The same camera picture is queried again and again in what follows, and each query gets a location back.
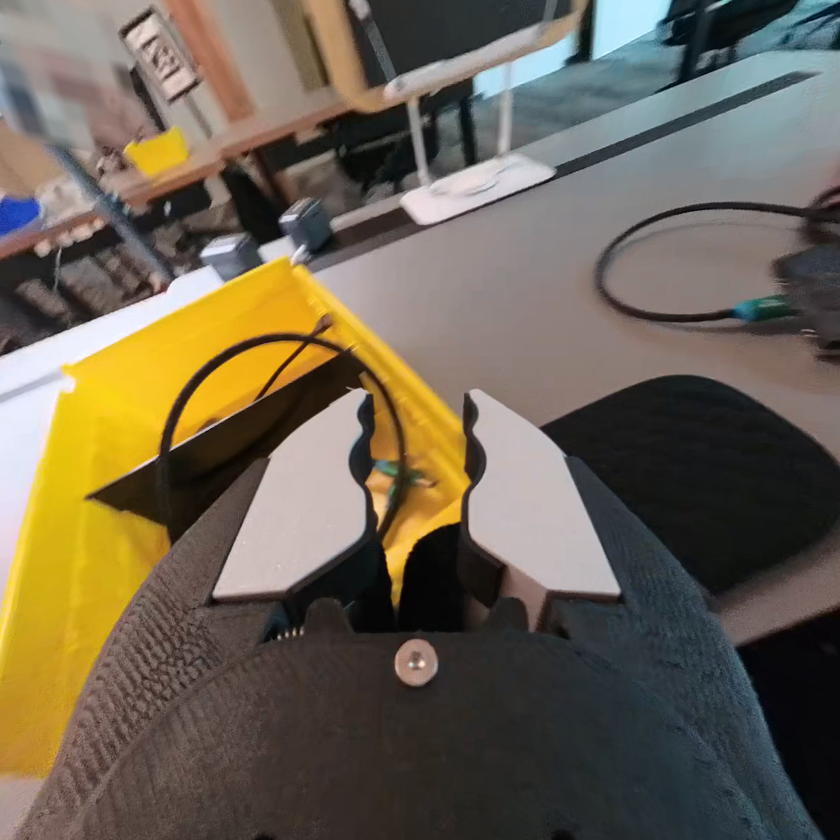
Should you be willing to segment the large yellow plastic bin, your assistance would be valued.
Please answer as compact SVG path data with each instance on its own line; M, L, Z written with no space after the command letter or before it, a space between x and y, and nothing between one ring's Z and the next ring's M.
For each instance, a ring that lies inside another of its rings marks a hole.
M177 290L79 328L79 350L51 340L33 351L57 361L55 385L32 377L3 403L2 454L10 490L35 405L50 420L9 559L2 605L2 775L45 777L99 650L170 544L165 529L87 495L156 456L165 419L187 380L228 346L264 333L309 333L330 316L327 340L368 364L393 399L408 460L435 487L412 489L384 540L393 598L414 543L456 522L466 488L458 416L309 272L278 259L197 295Z

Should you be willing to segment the small yellow bin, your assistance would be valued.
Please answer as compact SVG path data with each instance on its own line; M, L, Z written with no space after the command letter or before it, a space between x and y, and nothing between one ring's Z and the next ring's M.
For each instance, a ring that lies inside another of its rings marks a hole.
M148 179L187 162L190 150L183 131L173 127L147 140L132 141L123 151L125 159Z

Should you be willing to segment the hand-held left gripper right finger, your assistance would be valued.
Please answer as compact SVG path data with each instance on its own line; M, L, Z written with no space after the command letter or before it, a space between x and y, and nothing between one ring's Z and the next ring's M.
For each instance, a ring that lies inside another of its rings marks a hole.
M461 581L479 603L516 597L617 602L607 559L567 456L489 394L464 396Z

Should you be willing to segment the framed wall sign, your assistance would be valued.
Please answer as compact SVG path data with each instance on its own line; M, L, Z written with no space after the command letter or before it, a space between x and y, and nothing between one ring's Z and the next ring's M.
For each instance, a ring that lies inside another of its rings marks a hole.
M119 29L119 38L166 104L184 99L201 84L192 59L157 7L135 15Z

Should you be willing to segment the black bin divider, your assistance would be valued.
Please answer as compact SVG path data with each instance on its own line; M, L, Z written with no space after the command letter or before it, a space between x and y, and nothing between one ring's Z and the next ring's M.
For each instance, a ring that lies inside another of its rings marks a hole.
M361 386L361 362L331 358L278 391L174 446L170 455L171 516L178 540L248 467L270 456L300 426Z

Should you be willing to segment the wooden table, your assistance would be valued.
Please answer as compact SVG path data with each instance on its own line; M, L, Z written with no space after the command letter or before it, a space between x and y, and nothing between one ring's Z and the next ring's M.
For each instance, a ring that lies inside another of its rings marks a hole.
M233 127L213 139L201 143L191 151L186 162L149 178L133 172L120 176L115 186L109 186L106 194L117 193L130 207L140 207L167 194L205 181L220 173L225 165L236 161L243 154L259 150L286 137L305 133L317 127L344 117L347 114L378 113L369 108L359 110L342 101L331 101L316 111L298 115L294 119L281 121L278 111L264 110L255 116L236 122ZM88 224L96 213L92 210L63 220L46 230L27 229L2 238L1 259L8 259L32 249L38 242L54 238L66 230Z

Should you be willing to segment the black monitor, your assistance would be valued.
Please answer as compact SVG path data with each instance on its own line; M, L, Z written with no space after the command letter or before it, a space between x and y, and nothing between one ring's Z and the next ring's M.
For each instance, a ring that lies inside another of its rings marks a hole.
M344 2L371 87L460 77L575 32L588 2Z

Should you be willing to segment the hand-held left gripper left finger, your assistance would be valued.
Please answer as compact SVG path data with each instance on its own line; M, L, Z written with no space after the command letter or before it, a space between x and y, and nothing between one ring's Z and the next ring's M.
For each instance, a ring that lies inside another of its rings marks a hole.
M217 602L309 595L377 541L366 482L374 399L348 390L295 429L268 458L217 578Z

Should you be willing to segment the black hdmi cable green plug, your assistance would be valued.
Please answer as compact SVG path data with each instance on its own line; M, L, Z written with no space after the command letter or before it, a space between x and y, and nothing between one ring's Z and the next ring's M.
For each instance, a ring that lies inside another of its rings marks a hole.
M675 313L649 311L632 306L613 295L607 284L607 271L616 255L628 239L660 222L671 218L691 214L711 212L741 212L746 214L766 214L783 217L799 218L806 226L821 227L828 224L838 224L838 194L837 186L827 189L812 200L807 206L794 206L773 203L756 202L705 202L691 203L677 206L645 217L635 225L625 229L602 250L593 270L593 287L597 296L607 307L623 316L640 322L663 324L705 324L723 321L739 321L743 323L758 323L777 321L793 317L797 311L781 294L767 297L753 298L742 301L734 308L695 313Z

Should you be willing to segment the grey power adapter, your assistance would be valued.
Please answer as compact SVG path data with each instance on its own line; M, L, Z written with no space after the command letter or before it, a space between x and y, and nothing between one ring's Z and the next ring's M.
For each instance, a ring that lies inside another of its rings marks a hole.
M257 241L247 232L213 238L202 248L199 259L204 267L212 268L223 283L265 264Z
M304 248L314 256L333 241L333 226L321 200L302 197L279 217L279 226L296 249Z

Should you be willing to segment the green twist tie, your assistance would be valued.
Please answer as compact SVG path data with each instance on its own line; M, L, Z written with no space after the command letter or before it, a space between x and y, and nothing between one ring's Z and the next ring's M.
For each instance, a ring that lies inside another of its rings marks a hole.
M374 470L382 476L392 480L392 485L389 487L386 499L391 501L396 493L396 480L400 472L400 463L395 460L377 459L373 463ZM425 474L422 470L415 467L406 468L406 482L410 487L434 488L438 484L436 479Z

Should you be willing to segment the white monitor stand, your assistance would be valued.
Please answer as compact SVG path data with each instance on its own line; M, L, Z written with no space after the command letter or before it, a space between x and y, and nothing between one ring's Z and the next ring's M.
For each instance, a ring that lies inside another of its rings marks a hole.
M511 149L513 58L502 62L503 89L497 131L497 152L482 163L434 181L427 166L424 127L418 104L421 87L448 81L457 70L477 68L467 56L441 61L398 76L388 55L380 59L386 98L405 102L418 176L418 187L400 196L400 207L419 226L433 226L502 198L539 186L555 175L555 168Z

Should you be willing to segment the black round mat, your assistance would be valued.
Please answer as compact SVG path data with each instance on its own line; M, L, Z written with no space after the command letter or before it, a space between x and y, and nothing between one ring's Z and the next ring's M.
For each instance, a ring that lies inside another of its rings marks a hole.
M719 381L661 376L541 429L712 595L810 549L838 525L837 460Z

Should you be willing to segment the blue bin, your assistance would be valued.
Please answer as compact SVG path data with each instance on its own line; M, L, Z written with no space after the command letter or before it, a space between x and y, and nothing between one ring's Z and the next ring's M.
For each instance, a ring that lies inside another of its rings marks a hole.
M1 238L42 225L44 208L34 196L1 197Z

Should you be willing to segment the black office chair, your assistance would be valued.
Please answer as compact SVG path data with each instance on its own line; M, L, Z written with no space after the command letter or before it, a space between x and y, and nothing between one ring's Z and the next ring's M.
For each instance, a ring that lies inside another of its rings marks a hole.
M658 22L667 47L683 49L671 86L691 80L700 59L725 51L732 58L740 41L787 15L796 1L672 1Z

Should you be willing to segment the black hdmi switch box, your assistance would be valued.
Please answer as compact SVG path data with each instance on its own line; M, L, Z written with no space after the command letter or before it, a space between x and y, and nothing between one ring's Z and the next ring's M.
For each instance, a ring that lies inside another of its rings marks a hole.
M802 320L815 355L839 356L839 246L814 245L774 261L773 273Z

